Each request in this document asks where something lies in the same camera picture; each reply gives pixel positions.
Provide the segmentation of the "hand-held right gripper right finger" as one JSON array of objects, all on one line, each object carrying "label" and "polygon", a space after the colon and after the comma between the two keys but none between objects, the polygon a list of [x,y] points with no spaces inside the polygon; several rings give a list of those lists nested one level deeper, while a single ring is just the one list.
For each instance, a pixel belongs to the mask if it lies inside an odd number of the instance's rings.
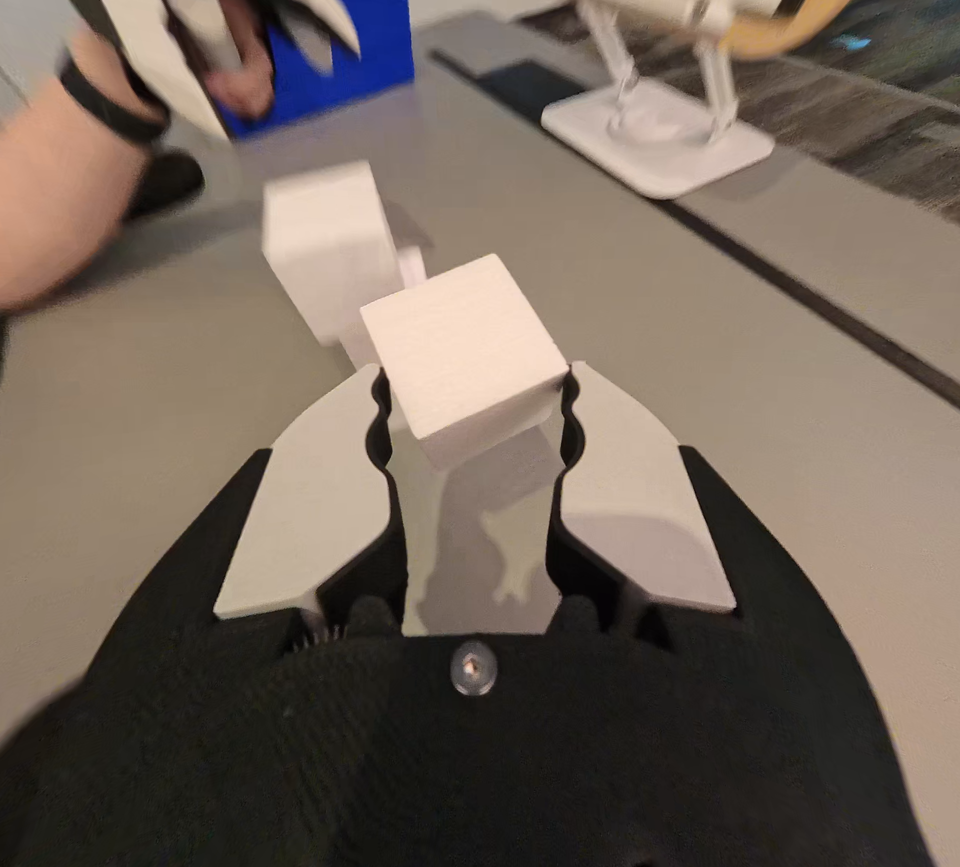
[{"label": "hand-held right gripper right finger", "polygon": [[546,572],[561,597],[587,598],[604,630],[633,630],[651,606],[737,609],[673,433],[584,361],[562,383],[560,413]]}]

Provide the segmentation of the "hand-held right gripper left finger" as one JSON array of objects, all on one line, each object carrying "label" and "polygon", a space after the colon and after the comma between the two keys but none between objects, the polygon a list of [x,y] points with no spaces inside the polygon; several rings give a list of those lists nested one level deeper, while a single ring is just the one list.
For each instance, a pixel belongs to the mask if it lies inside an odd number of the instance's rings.
[{"label": "hand-held right gripper left finger", "polygon": [[298,609],[342,633],[356,600],[379,597],[402,625],[409,572],[391,412],[387,375],[369,364],[274,441],[213,606],[220,621]]}]

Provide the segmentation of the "person's left forearm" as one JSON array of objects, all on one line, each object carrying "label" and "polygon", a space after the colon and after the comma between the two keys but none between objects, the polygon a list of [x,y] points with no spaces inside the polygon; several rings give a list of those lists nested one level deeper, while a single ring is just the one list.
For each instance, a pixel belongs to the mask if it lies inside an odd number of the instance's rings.
[{"label": "person's left forearm", "polygon": [[18,312],[74,277],[113,239],[150,150],[42,81],[1,135],[1,309]]}]

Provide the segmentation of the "person's left hand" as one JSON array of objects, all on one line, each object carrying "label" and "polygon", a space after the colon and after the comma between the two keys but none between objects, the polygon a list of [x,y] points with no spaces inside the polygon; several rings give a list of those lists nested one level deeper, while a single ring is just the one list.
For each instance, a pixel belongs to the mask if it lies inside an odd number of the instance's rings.
[{"label": "person's left hand", "polygon": [[274,65],[266,30],[248,0],[219,3],[241,66],[233,71],[208,70],[204,76],[207,91],[235,115],[258,119],[270,110],[275,99]]}]

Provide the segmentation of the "black wrist watch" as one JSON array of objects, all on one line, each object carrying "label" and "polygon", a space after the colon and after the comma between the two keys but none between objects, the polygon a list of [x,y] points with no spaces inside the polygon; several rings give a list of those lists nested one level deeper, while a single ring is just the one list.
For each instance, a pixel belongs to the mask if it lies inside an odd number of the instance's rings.
[{"label": "black wrist watch", "polygon": [[58,73],[65,93],[90,117],[119,140],[127,144],[152,146],[166,135],[171,125],[170,111],[161,119],[138,116],[126,107],[111,101],[95,87],[78,68],[73,57],[67,55]]}]

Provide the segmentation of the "blue plastic bin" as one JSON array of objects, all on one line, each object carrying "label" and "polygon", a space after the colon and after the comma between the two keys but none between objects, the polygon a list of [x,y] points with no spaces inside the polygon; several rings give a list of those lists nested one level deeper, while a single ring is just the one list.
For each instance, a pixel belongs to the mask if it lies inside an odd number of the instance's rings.
[{"label": "blue plastic bin", "polygon": [[330,39],[331,65],[320,71],[282,24],[261,14],[273,66],[274,97],[258,119],[227,109],[223,119],[233,141],[246,141],[342,107],[368,100],[415,78],[408,0],[342,0],[362,52],[354,56]]}]

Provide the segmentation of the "black padded wrist rest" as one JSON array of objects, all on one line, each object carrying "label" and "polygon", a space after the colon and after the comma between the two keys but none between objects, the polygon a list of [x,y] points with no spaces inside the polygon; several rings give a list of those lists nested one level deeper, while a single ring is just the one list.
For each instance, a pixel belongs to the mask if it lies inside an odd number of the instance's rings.
[{"label": "black padded wrist rest", "polygon": [[174,210],[196,200],[207,182],[198,160],[186,151],[175,149],[155,154],[132,195],[121,223]]}]

